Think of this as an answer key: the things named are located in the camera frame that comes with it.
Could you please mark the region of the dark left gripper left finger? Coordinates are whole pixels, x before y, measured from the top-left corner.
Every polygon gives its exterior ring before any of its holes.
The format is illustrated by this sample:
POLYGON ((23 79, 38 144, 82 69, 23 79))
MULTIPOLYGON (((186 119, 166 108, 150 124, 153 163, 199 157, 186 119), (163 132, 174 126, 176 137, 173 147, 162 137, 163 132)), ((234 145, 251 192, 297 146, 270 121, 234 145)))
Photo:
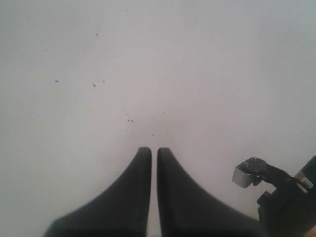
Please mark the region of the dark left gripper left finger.
POLYGON ((141 147, 121 174, 91 202, 55 220, 46 237, 145 237, 152 181, 152 152, 141 147))

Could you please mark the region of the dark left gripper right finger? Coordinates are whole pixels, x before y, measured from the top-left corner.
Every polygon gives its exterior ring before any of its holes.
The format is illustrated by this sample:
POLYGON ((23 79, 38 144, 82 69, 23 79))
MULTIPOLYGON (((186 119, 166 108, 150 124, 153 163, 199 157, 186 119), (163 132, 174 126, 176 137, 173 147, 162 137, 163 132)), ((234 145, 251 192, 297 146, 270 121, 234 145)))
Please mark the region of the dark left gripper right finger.
POLYGON ((260 223, 220 202, 183 169, 169 148, 157 154, 163 237, 266 237, 260 223))

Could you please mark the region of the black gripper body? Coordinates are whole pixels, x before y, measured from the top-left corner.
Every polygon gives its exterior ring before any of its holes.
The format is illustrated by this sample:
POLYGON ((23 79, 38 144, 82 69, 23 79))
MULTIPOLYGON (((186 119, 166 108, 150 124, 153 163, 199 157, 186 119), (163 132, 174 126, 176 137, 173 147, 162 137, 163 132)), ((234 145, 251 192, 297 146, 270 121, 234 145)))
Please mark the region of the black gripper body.
POLYGON ((305 236, 316 225, 316 165, 306 164, 292 177, 267 164, 263 181, 276 188, 257 200, 259 220, 269 236, 305 236))

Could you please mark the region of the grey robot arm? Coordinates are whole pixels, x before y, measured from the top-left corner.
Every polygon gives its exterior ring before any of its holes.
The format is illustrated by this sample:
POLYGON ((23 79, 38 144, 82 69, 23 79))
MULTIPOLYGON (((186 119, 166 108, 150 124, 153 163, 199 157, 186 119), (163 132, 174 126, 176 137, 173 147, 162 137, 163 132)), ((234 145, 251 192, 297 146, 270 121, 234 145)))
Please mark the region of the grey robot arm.
MULTIPOLYGON (((138 149, 122 175, 78 210, 55 220, 47 237, 144 237, 147 234, 152 153, 138 149)), ((316 224, 316 160, 295 175, 256 157, 235 167, 242 188, 272 184, 257 200, 258 220, 223 204, 199 186, 169 148, 157 154, 157 195, 164 237, 304 237, 316 224)))

